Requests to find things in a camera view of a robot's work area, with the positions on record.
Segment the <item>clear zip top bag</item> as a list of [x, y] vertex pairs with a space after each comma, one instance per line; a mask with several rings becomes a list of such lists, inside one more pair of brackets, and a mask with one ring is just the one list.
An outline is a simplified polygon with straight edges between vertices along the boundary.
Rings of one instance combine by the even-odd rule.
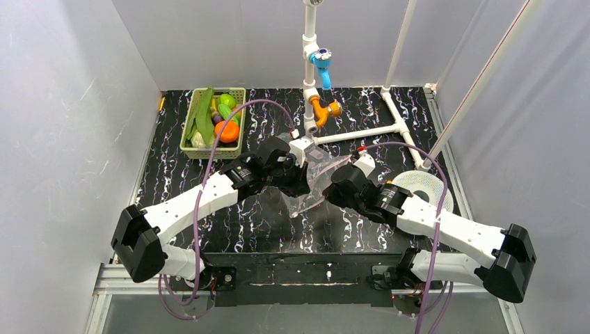
[[[287, 143], [291, 141], [289, 133], [286, 132], [279, 134], [278, 138]], [[351, 155], [333, 156], [315, 144], [309, 152], [306, 152], [306, 162], [308, 163], [307, 179], [310, 193], [292, 198], [281, 192], [291, 218], [295, 218], [325, 201], [322, 191], [330, 185], [331, 175], [338, 168], [350, 163]]]

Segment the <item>green plastic basket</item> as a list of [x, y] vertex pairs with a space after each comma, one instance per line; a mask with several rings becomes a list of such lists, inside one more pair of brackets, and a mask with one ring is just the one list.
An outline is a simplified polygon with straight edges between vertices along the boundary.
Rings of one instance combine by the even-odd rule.
[[[213, 98], [210, 110], [212, 113], [212, 122], [213, 122], [214, 128], [215, 128], [215, 125], [217, 123], [229, 121], [229, 120], [224, 120], [223, 117], [218, 112], [218, 109], [217, 109], [218, 96], [223, 93], [227, 93], [227, 94], [232, 95], [237, 101], [237, 105], [232, 109], [234, 111], [237, 107], [245, 104], [245, 102], [246, 102], [246, 89], [245, 88], [213, 88], [213, 89], [214, 89], [214, 98]], [[184, 123], [184, 128], [183, 128], [182, 134], [181, 134], [180, 150], [183, 151], [183, 153], [190, 159], [208, 159], [213, 146], [211, 146], [209, 150], [198, 150], [198, 149], [195, 149], [192, 147], [185, 146], [184, 135], [185, 135], [185, 124], [186, 124], [186, 121], [188, 118], [188, 112], [189, 112], [189, 109], [187, 111], [187, 115], [186, 115], [186, 119], [185, 119], [185, 123]], [[236, 114], [236, 117], [238, 117], [238, 119], [239, 119], [239, 122], [237, 124], [240, 126], [239, 139], [233, 143], [222, 143], [219, 141], [218, 146], [215, 149], [215, 153], [214, 153], [215, 159], [234, 159], [241, 154], [242, 144], [244, 142], [244, 129], [245, 129], [245, 116], [246, 116], [246, 114], [247, 114], [246, 109], [243, 109]]]

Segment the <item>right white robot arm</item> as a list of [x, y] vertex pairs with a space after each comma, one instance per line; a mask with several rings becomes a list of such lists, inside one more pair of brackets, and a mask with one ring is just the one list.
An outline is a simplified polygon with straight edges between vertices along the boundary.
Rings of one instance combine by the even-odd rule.
[[325, 199], [353, 209], [375, 223], [408, 234], [425, 236], [454, 249], [452, 253], [408, 248], [383, 281], [400, 280], [410, 287], [426, 280], [467, 283], [493, 296], [521, 303], [536, 264], [528, 231], [517, 224], [507, 229], [477, 223], [447, 210], [436, 212], [408, 189], [396, 184], [375, 184], [352, 164], [338, 168], [324, 190]]

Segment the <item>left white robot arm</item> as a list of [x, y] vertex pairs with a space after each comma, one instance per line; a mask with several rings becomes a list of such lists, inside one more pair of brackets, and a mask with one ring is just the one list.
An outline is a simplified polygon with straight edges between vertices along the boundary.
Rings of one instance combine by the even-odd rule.
[[198, 245], [181, 248], [170, 245], [170, 240], [200, 219], [267, 187], [292, 198], [309, 194], [305, 153], [311, 147], [306, 137], [290, 142], [272, 137], [206, 176], [204, 184], [158, 205], [124, 208], [111, 247], [131, 280], [143, 283], [163, 274], [196, 281], [206, 267]]

